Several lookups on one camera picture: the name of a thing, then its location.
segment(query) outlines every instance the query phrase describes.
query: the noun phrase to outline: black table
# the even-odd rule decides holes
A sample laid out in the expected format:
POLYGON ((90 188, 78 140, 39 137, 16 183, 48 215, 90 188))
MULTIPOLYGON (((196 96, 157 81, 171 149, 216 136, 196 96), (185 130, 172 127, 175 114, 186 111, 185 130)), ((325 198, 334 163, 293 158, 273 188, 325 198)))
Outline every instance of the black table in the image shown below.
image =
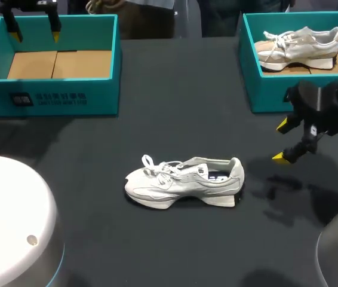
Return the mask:
POLYGON ((0 155, 32 166, 55 195, 70 286, 319 286, 315 244, 338 211, 338 135, 293 166, 271 162, 302 130, 282 136, 283 115, 250 112, 237 43, 124 41, 118 117, 0 120, 0 155), (143 154, 157 164, 236 156, 244 198, 232 209, 136 205, 124 178, 143 154))

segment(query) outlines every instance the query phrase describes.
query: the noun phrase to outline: person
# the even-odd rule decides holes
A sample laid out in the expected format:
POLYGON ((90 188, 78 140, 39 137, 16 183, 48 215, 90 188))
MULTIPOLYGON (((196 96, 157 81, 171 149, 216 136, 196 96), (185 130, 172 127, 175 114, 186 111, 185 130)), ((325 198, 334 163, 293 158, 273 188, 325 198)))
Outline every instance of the person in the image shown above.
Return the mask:
POLYGON ((174 36, 174 0, 69 0, 68 14, 117 14, 121 39, 174 36))
MULTIPOLYGON (((69 0, 68 14, 117 14, 121 39, 174 36, 175 0, 69 0)), ((197 0, 202 36, 234 36, 241 11, 285 11, 295 0, 197 0)))
POLYGON ((197 0, 202 37, 234 36, 243 13, 284 12, 295 0, 197 0))

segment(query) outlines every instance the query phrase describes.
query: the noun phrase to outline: shoelace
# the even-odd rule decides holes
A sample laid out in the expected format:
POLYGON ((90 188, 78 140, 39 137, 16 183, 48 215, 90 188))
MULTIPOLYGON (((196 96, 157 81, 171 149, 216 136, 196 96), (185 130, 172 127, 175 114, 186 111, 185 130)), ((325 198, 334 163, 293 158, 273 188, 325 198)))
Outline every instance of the shoelace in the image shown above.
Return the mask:
POLYGON ((96 10, 99 7, 99 5, 103 4, 108 9, 115 9, 120 7, 122 4, 124 4, 125 0, 90 0, 86 6, 85 9, 88 12, 88 14, 94 15, 96 14, 96 10))
POLYGON ((271 57, 272 53, 275 51, 277 47, 282 48, 285 51, 288 45, 295 44, 297 42, 291 38, 293 36, 292 35, 293 33, 294 33, 293 31, 288 31, 280 35, 275 35, 264 31, 263 34, 265 35, 266 39, 274 42, 274 46, 272 47, 271 52, 267 56, 265 62, 267 62, 267 60, 271 57))
POLYGON ((171 166, 171 163, 182 164, 181 161, 169 161, 169 162, 162 162, 159 165, 155 166, 153 160, 150 156, 144 155, 142 157, 142 162, 144 167, 147 170, 155 175, 160 184, 165 184, 170 178, 180 179, 181 177, 178 175, 180 170, 174 166, 171 166))

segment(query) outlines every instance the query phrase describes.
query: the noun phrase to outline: cardboard box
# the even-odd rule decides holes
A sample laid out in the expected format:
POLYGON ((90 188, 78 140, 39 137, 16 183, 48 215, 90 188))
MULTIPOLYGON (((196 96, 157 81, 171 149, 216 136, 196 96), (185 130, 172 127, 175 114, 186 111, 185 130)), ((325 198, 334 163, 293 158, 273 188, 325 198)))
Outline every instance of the cardboard box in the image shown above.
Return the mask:
POLYGON ((283 98, 287 89, 300 80, 311 81, 318 87, 338 80, 338 57, 337 66, 330 72, 312 69, 311 74, 262 72, 254 43, 265 39, 263 32, 279 35, 305 26, 315 31, 331 30, 338 26, 338 11, 244 14, 239 39, 239 62, 253 112, 292 111, 293 107, 283 102, 283 98))
POLYGON ((0 117, 117 114, 117 15, 59 17, 58 43, 47 16, 16 17, 22 43, 0 17, 0 117))

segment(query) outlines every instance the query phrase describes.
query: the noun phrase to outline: white sneaker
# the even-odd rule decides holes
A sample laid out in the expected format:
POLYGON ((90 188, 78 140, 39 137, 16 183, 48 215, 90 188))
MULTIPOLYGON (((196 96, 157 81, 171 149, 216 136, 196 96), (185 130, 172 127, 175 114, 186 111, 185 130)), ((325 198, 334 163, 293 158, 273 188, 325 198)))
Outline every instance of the white sneaker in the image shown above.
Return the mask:
POLYGON ((194 196, 216 206, 233 207, 245 180, 241 162, 194 157, 184 163, 171 161, 153 164, 142 158, 145 167, 127 177, 125 190, 134 201, 157 209, 170 207, 177 199, 194 196))
POLYGON ((291 63, 301 63, 317 69, 332 69, 338 54, 338 27, 316 32, 304 27, 280 35, 264 32, 268 41, 255 43, 262 67, 281 71, 291 63))

